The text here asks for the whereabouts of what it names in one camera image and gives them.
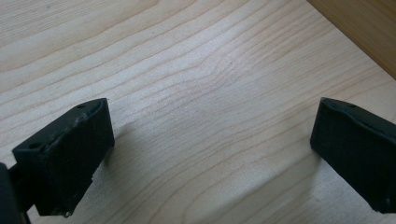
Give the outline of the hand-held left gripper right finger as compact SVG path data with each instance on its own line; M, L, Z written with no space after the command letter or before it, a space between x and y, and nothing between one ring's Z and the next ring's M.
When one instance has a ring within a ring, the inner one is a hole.
M396 213L396 124L321 98L310 146L373 210Z

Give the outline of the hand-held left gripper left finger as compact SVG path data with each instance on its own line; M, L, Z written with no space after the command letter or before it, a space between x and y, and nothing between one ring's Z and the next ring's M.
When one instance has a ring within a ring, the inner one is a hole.
M41 216L73 214L115 139L107 99L77 105L16 146L19 206Z

